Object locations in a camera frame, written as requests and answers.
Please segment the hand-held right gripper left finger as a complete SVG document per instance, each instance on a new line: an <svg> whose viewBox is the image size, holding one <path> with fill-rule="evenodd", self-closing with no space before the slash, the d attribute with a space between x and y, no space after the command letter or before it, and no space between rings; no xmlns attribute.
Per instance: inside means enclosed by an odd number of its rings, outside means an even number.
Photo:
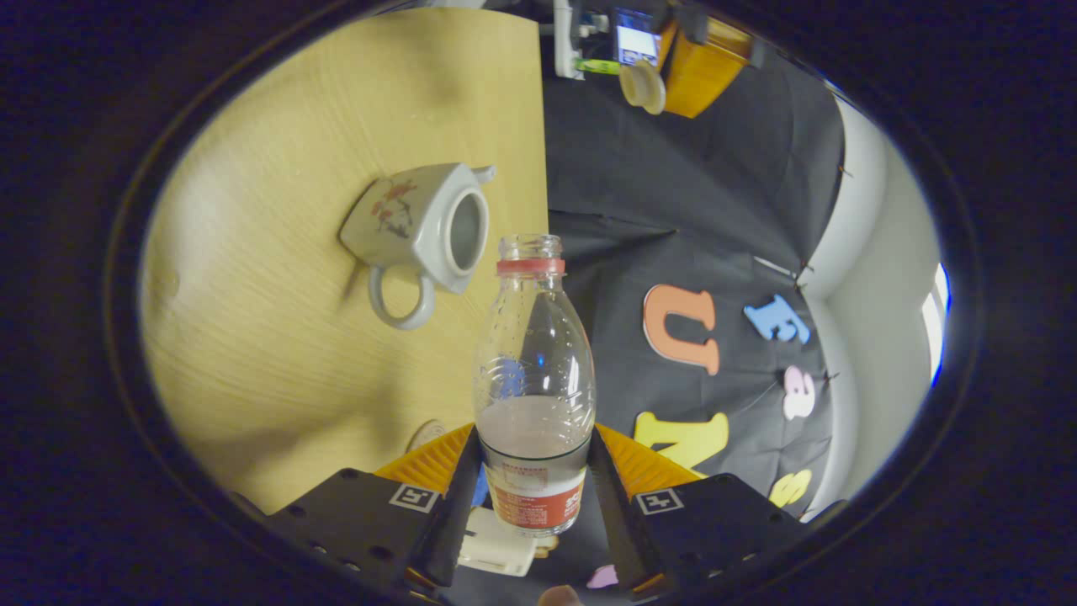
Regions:
<svg viewBox="0 0 1077 606"><path fill-rule="evenodd" d="M453 583L479 475L468 423L375 473L334 473L267 525L377 592L437 592Z"/></svg>

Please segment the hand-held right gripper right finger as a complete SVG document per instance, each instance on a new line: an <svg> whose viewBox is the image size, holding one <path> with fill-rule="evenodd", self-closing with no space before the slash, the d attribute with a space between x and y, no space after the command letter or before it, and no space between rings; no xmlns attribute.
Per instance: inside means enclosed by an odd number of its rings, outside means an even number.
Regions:
<svg viewBox="0 0 1077 606"><path fill-rule="evenodd" d="M697 478L600 423L589 469L618 582L631 598L724 593L809 532L738 476Z"/></svg>

